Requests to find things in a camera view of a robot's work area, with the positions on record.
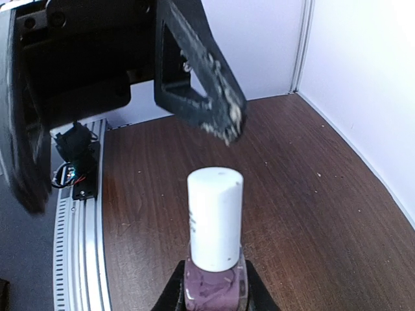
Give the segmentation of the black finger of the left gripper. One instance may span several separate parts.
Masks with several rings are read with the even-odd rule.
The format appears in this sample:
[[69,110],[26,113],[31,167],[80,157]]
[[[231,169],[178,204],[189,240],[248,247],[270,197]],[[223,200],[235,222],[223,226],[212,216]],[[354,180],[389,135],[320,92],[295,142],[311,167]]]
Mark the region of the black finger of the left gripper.
[[157,2],[154,100],[225,144],[243,132],[247,100],[201,1]]

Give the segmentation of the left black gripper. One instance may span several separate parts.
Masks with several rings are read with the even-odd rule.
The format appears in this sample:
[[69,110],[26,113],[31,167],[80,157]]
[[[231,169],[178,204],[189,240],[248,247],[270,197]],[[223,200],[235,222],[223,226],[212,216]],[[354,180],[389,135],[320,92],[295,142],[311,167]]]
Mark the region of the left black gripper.
[[154,77],[155,1],[1,3],[1,168],[30,214],[45,210],[50,131],[127,105]]

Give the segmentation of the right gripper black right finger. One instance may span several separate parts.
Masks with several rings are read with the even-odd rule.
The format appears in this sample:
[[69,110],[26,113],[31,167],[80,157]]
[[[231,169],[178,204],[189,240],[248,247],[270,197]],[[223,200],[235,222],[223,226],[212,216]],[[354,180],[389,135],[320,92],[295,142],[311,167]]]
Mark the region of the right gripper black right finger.
[[250,260],[245,260],[248,276],[248,311],[280,311]]

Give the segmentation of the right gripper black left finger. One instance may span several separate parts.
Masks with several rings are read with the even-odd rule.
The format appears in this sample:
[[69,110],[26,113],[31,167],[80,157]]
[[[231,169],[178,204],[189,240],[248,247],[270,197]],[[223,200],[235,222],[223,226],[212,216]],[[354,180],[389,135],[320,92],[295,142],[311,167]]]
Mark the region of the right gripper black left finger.
[[184,298],[185,260],[178,262],[152,311],[185,311]]

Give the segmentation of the purple nail polish bottle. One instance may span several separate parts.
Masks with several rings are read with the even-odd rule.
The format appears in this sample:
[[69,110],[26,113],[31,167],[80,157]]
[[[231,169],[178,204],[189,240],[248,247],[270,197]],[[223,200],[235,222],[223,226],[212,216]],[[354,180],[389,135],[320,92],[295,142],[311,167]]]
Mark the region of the purple nail polish bottle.
[[246,310],[248,274],[243,253],[226,271],[197,267],[188,255],[184,265],[184,303],[187,310]]

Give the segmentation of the white nail polish cap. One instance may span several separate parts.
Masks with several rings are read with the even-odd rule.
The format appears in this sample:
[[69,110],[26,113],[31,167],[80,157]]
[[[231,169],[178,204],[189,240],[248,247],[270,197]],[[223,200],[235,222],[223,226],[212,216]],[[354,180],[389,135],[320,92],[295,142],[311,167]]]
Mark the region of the white nail polish cap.
[[226,271],[240,257],[244,178],[226,167],[206,167],[187,177],[190,250],[208,272]]

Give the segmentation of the aluminium front rail frame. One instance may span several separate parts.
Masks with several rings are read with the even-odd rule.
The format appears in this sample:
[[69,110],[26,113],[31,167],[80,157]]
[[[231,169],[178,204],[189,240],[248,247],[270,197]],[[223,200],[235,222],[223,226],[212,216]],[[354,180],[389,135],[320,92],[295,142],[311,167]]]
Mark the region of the aluminium front rail frame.
[[110,310],[102,229],[104,119],[86,125],[101,144],[96,198],[73,200],[72,188],[59,189],[53,242],[55,310]]

